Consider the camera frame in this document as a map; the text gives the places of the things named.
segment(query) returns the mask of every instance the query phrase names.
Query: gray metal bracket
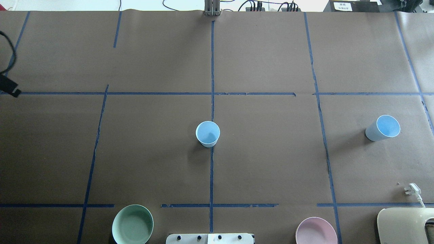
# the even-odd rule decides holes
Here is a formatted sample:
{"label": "gray metal bracket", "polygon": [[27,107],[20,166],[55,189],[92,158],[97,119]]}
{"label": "gray metal bracket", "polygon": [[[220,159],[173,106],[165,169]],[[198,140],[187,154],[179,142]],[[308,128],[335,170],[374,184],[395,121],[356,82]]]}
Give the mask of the gray metal bracket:
{"label": "gray metal bracket", "polygon": [[205,16],[219,16],[220,0],[205,0]]}

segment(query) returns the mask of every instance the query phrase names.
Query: blue cup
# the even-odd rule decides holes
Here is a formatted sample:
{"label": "blue cup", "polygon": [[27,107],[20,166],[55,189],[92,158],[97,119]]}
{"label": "blue cup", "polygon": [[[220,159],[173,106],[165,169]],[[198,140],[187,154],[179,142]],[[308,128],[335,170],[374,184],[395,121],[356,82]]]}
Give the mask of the blue cup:
{"label": "blue cup", "polygon": [[196,138],[204,147],[213,147],[219,137],[220,128],[212,121],[204,121],[196,128]]}
{"label": "blue cup", "polygon": [[373,141],[380,141],[399,135],[401,127],[398,121],[390,115],[381,115],[365,130],[366,137]]}

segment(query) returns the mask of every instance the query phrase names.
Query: black connector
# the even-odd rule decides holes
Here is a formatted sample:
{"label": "black connector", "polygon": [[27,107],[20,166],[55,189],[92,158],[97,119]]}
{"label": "black connector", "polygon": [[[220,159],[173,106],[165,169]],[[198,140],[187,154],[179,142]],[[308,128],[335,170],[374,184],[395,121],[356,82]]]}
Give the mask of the black connector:
{"label": "black connector", "polygon": [[17,86],[18,84],[16,84],[13,80],[7,78],[4,75],[0,75],[0,90],[11,94],[13,97],[18,97],[18,95],[21,93],[21,90],[17,89]]}

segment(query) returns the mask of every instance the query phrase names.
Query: white floor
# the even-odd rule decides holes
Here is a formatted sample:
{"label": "white floor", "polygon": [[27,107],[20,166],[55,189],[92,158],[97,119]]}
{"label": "white floor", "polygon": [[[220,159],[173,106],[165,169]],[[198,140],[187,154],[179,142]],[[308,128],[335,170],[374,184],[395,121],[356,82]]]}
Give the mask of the white floor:
{"label": "white floor", "polygon": [[[222,9],[237,11],[245,0],[221,3]],[[296,0],[303,12],[322,12],[328,0]],[[0,0],[0,4],[8,10],[18,11],[114,11],[118,10],[120,0]],[[165,0],[165,4],[177,10],[203,10],[204,0]],[[276,11],[279,4],[264,3],[266,11]],[[424,0],[422,9],[434,13],[434,6]],[[162,0],[122,0],[121,10],[137,9],[147,11],[169,10],[163,6]]]}

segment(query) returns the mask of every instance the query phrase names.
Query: black cable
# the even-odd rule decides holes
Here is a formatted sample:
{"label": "black cable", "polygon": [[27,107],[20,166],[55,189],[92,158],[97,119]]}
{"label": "black cable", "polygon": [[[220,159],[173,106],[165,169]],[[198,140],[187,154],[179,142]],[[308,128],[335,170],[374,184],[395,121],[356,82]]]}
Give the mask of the black cable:
{"label": "black cable", "polygon": [[5,70],[0,72],[0,74],[4,74],[4,73],[8,72],[9,70],[11,70],[13,68],[13,66],[15,65],[16,51],[15,51],[15,48],[13,47],[12,41],[9,39],[9,37],[3,31],[0,31],[0,35],[4,36],[7,40],[7,42],[9,43],[9,46],[12,49],[12,57],[13,57],[12,63],[10,63],[9,66]]}
{"label": "black cable", "polygon": [[252,3],[253,3],[253,8],[256,8],[256,3],[255,3],[255,1],[253,1],[253,0],[247,0],[247,1],[245,1],[241,6],[240,6],[240,8],[238,9],[238,11],[240,11],[241,10],[241,8],[243,7],[243,5],[244,4],[246,4],[247,2],[250,2],[250,11],[252,11]]}
{"label": "black cable", "polygon": [[287,4],[288,7],[289,7],[289,3],[288,3],[288,2],[284,2],[283,4],[280,5],[279,9],[277,10],[278,12],[280,11],[280,8],[282,8],[282,6],[283,6],[284,4]]}
{"label": "black cable", "polygon": [[179,10],[176,10],[176,9],[173,9],[173,8],[170,8],[170,7],[166,6],[166,5],[164,4],[164,1],[165,1],[165,0],[163,0],[163,6],[164,6],[164,7],[168,8],[168,9],[171,9],[171,10],[179,11]]}

